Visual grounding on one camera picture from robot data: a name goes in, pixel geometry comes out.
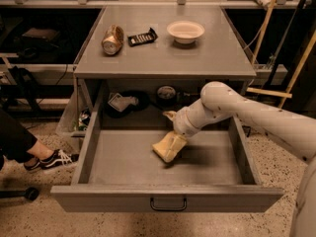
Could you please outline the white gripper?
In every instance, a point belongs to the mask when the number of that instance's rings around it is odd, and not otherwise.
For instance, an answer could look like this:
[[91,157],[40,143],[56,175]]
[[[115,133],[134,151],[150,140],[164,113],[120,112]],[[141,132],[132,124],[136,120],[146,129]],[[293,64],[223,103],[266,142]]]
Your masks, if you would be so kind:
[[170,131],[166,135],[165,159],[174,159],[177,154],[186,146],[186,137],[194,136],[198,130],[192,125],[188,118],[188,107],[179,111],[166,111],[163,116],[173,121],[175,131]]

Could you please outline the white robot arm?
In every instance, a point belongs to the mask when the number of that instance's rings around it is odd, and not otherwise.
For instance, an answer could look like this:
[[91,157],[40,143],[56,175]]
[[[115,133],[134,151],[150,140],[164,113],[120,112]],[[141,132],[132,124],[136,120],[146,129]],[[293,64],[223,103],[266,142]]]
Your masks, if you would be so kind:
[[170,162],[188,138],[208,124],[235,117],[307,164],[297,192],[289,237],[316,237],[316,119],[244,98],[222,82],[203,86],[200,97],[165,114],[173,131],[164,138],[161,157]]

